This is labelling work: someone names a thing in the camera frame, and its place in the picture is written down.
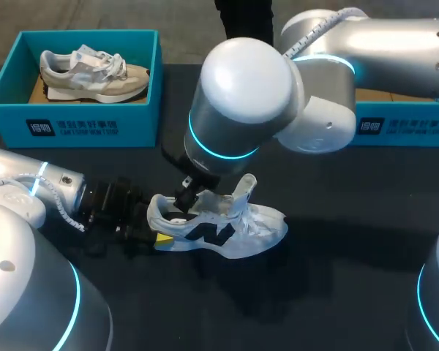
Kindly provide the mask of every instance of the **teal box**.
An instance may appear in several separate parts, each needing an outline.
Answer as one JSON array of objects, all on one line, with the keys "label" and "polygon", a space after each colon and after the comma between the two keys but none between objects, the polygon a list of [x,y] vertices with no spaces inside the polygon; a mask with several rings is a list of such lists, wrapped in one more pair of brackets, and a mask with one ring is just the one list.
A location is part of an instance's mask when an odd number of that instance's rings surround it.
[{"label": "teal box", "polygon": [[[146,103],[28,104],[41,52],[82,44],[150,69]],[[8,148],[154,147],[161,95],[157,31],[22,31],[0,72],[0,134]]]},{"label": "teal box", "polygon": [[439,147],[439,103],[357,102],[352,146]]}]

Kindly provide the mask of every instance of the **table surface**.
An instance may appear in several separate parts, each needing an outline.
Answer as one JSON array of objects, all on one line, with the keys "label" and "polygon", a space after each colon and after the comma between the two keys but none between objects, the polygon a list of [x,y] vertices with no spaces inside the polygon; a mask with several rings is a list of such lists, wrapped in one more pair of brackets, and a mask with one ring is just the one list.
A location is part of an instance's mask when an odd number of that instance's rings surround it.
[{"label": "table surface", "polygon": [[[199,74],[197,65],[165,66],[167,148],[182,145]],[[184,178],[160,147],[14,151],[87,177],[131,178],[147,196],[171,195]],[[439,232],[439,148],[307,156],[271,141],[247,171],[258,178],[251,202],[290,222],[268,252],[128,260],[112,246],[103,260],[80,260],[113,312],[113,350],[392,350]],[[225,178],[218,191],[231,193],[239,177]]]}]

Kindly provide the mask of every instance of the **logo on box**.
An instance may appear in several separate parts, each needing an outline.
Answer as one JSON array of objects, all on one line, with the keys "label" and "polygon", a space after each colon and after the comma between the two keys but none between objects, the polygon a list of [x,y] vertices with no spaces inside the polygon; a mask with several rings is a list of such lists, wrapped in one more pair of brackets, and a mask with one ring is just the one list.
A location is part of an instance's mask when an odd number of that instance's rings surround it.
[{"label": "logo on box", "polygon": [[384,118],[361,118],[359,122],[359,135],[379,135],[382,130]]},{"label": "logo on box", "polygon": [[35,137],[55,137],[52,124],[48,119],[26,119],[29,131]]}]

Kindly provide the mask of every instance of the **sneaker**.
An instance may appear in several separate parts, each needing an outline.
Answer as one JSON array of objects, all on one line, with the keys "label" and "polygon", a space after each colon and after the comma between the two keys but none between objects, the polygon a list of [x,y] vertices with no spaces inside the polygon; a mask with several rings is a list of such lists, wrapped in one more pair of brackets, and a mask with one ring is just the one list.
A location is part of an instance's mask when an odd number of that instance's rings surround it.
[{"label": "sneaker", "polygon": [[85,45],[70,55],[42,52],[40,71],[49,100],[122,102],[139,95],[149,83],[146,68],[126,64],[119,54],[112,56]]},{"label": "sneaker", "polygon": [[[230,259],[260,254],[278,244],[288,231],[281,212],[248,203],[257,180],[246,174],[232,195],[209,190],[187,214],[174,207],[174,197],[155,195],[148,207],[150,228],[159,233],[155,249],[189,251],[210,249]],[[166,235],[173,240],[165,240]]]}]

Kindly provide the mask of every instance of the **black pants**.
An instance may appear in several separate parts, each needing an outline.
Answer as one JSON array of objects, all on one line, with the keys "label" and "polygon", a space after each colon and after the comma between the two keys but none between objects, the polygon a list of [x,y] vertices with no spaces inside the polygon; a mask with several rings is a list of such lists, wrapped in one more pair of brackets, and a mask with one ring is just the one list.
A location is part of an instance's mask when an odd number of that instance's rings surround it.
[{"label": "black pants", "polygon": [[273,46],[271,0],[214,0],[226,37],[250,37]]}]

